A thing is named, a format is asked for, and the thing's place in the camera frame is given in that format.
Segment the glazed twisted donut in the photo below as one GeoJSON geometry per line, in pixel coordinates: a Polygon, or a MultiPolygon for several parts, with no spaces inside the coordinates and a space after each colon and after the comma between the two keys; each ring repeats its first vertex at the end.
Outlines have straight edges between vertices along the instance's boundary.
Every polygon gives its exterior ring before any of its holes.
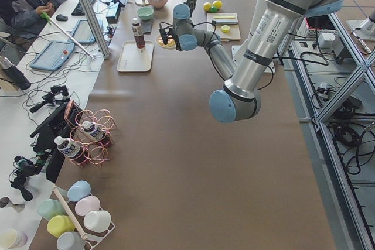
{"type": "Polygon", "coordinates": [[[164,40],[161,37],[159,37],[157,39],[157,43],[158,45],[160,45],[160,47],[163,47],[166,49],[173,49],[175,47],[175,42],[172,38],[167,38],[166,43],[165,43],[164,40]]]}

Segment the cream rabbit tray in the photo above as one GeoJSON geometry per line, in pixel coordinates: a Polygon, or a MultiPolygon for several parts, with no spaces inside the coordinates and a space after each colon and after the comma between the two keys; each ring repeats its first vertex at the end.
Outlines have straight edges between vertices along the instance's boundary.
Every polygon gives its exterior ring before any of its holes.
{"type": "Polygon", "coordinates": [[[146,41],[143,49],[137,48],[134,41],[125,41],[117,63],[120,73],[139,73],[151,70],[154,44],[146,41]]]}

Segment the yellow lemon lower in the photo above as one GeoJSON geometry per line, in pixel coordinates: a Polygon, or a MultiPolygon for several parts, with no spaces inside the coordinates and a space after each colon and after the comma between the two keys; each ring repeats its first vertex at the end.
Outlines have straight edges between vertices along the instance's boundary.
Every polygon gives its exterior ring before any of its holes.
{"type": "Polygon", "coordinates": [[[208,12],[210,10],[210,8],[212,7],[212,4],[210,2],[205,2],[203,4],[203,9],[204,11],[208,12]]]}

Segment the yellow lemon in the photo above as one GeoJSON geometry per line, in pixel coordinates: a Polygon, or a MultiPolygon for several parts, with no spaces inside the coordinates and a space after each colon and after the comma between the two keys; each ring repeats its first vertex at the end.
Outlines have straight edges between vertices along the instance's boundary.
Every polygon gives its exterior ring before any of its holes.
{"type": "Polygon", "coordinates": [[[216,0],[212,2],[212,8],[215,7],[217,10],[221,9],[223,3],[221,0],[216,0]]]}
{"type": "Polygon", "coordinates": [[[203,4],[203,9],[204,11],[208,12],[210,10],[210,8],[212,7],[212,4],[210,2],[205,2],[203,4]]]}

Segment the green lime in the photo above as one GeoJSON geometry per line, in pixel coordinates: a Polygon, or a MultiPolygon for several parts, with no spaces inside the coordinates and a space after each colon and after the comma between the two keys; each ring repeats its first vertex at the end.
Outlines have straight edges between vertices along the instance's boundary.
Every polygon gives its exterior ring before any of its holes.
{"type": "Polygon", "coordinates": [[[212,6],[212,7],[210,8],[210,13],[216,13],[217,11],[218,11],[218,8],[215,7],[215,6],[212,6]]]}

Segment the yellow lemon upper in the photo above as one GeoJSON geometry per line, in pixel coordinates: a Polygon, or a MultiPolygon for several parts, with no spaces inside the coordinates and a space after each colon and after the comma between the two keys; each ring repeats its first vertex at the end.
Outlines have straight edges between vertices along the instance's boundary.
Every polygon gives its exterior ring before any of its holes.
{"type": "Polygon", "coordinates": [[[223,3],[221,0],[216,0],[212,2],[212,8],[215,7],[217,10],[221,9],[223,3]]]}

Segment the yellow plastic knife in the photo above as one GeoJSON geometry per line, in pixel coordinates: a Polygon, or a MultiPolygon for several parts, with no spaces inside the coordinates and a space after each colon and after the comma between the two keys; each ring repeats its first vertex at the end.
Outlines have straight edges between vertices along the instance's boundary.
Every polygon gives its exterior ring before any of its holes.
{"type": "Polygon", "coordinates": [[[214,19],[235,19],[236,16],[234,15],[217,15],[217,16],[214,16],[214,19]]]}

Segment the mint green bowl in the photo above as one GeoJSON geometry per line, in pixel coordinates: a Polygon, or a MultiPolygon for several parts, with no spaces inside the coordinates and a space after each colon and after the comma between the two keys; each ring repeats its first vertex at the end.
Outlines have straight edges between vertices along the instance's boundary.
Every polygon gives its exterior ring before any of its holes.
{"type": "Polygon", "coordinates": [[[137,10],[137,16],[141,20],[150,20],[153,18],[154,9],[148,6],[141,7],[137,10]]]}

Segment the dark tea bottle upright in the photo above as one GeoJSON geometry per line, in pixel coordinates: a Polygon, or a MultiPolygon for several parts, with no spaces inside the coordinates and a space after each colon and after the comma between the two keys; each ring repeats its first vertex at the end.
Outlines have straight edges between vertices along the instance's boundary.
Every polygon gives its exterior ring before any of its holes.
{"type": "Polygon", "coordinates": [[[134,35],[137,48],[143,49],[145,47],[144,33],[142,30],[141,21],[138,17],[132,18],[132,32],[134,35]]]}

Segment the wooden cutting board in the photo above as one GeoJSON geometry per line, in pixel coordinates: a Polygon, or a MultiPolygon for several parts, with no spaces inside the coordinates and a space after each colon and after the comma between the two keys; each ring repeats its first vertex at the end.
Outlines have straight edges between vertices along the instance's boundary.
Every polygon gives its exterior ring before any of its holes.
{"type": "Polygon", "coordinates": [[[236,13],[207,13],[206,14],[206,19],[207,19],[207,22],[208,22],[207,30],[211,31],[211,32],[215,32],[222,40],[240,40],[241,35],[240,35],[239,22],[238,22],[238,25],[230,26],[229,33],[223,33],[221,31],[222,26],[215,26],[215,25],[211,25],[209,23],[209,21],[213,20],[214,16],[217,16],[217,15],[228,15],[228,16],[234,15],[234,16],[236,16],[236,18],[231,19],[231,20],[237,20],[238,21],[238,17],[237,17],[236,13]]]}

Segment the blue teach pendant far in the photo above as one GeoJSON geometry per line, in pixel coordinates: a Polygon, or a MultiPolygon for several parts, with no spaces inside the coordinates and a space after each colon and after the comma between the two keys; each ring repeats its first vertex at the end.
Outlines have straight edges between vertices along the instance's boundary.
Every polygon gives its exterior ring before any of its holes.
{"type": "Polygon", "coordinates": [[[96,41],[87,20],[78,20],[71,36],[82,45],[90,45],[96,41]]]}

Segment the blue teach pendant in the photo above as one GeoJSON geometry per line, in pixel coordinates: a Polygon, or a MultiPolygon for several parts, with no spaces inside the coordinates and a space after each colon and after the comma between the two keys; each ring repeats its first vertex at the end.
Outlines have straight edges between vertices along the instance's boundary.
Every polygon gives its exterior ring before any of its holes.
{"type": "Polygon", "coordinates": [[[36,70],[55,71],[68,60],[74,48],[73,42],[51,41],[35,57],[30,67],[36,70]]]}
{"type": "Polygon", "coordinates": [[[71,36],[82,45],[90,45],[96,41],[87,20],[78,20],[71,36]]]}

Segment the black computer mouse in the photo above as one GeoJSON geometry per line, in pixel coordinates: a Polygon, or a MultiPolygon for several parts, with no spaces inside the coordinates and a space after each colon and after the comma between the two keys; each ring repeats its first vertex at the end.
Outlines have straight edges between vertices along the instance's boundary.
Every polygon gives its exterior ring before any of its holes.
{"type": "Polygon", "coordinates": [[[56,20],[59,21],[59,22],[66,22],[66,21],[68,21],[68,19],[69,18],[67,16],[62,15],[62,14],[58,14],[56,16],[56,20]]]}

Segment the blue teach pendant near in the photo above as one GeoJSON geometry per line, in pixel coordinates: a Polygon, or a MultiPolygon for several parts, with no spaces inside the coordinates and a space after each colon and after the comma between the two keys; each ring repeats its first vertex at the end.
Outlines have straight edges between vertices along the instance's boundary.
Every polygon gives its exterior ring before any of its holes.
{"type": "Polygon", "coordinates": [[[35,57],[30,67],[36,70],[55,71],[68,60],[74,48],[73,42],[51,41],[35,57]]]}

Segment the bottle in rack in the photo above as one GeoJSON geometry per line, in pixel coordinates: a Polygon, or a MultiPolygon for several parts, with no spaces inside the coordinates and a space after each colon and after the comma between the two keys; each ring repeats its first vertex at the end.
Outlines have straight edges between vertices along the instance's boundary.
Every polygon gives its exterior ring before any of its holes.
{"type": "Polygon", "coordinates": [[[103,146],[108,143],[108,137],[104,130],[102,130],[96,123],[90,121],[84,121],[82,123],[84,133],[103,146]]]}
{"type": "Polygon", "coordinates": [[[87,161],[84,155],[84,149],[78,142],[71,138],[63,138],[61,136],[55,137],[54,142],[58,151],[75,164],[83,165],[87,161]]]}

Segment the black tablet stand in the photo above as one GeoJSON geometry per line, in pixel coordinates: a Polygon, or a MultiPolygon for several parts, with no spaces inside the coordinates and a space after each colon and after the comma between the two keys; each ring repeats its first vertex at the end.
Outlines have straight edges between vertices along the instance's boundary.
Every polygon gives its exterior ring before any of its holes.
{"type": "Polygon", "coordinates": [[[62,103],[30,135],[31,138],[37,136],[36,145],[33,147],[34,152],[50,150],[51,159],[46,169],[46,178],[52,183],[56,183],[65,160],[63,154],[57,149],[54,139],[57,136],[65,138],[70,133],[70,128],[64,118],[67,105],[68,102],[62,103]]]}

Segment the black thermos bottle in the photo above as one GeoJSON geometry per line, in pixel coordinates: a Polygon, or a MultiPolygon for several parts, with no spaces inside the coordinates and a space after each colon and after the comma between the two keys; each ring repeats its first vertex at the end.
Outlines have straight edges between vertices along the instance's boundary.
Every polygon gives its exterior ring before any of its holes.
{"type": "Polygon", "coordinates": [[[10,79],[12,85],[21,90],[27,90],[31,87],[31,82],[7,57],[1,56],[1,69],[10,79]]]}

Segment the blue cup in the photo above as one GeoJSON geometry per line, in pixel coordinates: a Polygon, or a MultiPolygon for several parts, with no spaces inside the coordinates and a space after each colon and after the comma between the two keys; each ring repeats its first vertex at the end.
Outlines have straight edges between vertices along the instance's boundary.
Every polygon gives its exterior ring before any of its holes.
{"type": "Polygon", "coordinates": [[[75,182],[67,192],[68,199],[72,202],[78,202],[90,194],[91,186],[84,180],[75,182]]]}

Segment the pink cup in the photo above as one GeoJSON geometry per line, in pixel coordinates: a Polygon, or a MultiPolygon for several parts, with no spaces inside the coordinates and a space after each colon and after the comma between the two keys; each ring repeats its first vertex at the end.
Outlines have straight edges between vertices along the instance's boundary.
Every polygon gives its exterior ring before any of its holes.
{"type": "Polygon", "coordinates": [[[77,215],[84,217],[90,211],[97,211],[100,209],[100,200],[96,196],[87,196],[79,200],[75,205],[75,212],[77,215]]]}

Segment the white cup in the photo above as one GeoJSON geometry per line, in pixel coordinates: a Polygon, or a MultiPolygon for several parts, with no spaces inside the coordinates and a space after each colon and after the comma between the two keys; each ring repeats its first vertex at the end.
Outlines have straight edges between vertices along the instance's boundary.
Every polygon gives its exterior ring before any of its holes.
{"type": "Polygon", "coordinates": [[[111,214],[106,210],[90,211],[84,216],[84,226],[94,232],[101,233],[111,224],[111,214]]]}

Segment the mint cup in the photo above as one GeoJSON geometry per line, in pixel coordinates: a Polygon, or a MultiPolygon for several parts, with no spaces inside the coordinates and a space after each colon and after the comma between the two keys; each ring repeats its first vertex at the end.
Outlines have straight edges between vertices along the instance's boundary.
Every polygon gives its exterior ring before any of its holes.
{"type": "Polygon", "coordinates": [[[41,202],[37,208],[38,214],[46,221],[57,215],[65,215],[65,209],[59,200],[47,199],[41,202]]]}

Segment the yellow cup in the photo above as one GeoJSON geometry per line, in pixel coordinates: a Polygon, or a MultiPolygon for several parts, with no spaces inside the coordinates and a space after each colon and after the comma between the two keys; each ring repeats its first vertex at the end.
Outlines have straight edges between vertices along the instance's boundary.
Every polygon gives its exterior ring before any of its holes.
{"type": "Polygon", "coordinates": [[[72,232],[75,230],[75,225],[67,215],[57,215],[49,220],[47,223],[47,231],[49,234],[58,238],[65,232],[72,232]]]}

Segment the aluminium frame post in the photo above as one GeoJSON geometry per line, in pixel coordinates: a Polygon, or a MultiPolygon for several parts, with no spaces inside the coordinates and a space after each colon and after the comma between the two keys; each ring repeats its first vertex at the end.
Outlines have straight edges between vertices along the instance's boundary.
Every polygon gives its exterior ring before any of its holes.
{"type": "Polygon", "coordinates": [[[110,56],[110,51],[102,34],[90,0],[79,0],[79,2],[83,7],[88,24],[90,25],[91,31],[96,39],[96,43],[99,46],[99,51],[104,59],[108,59],[110,56]]]}

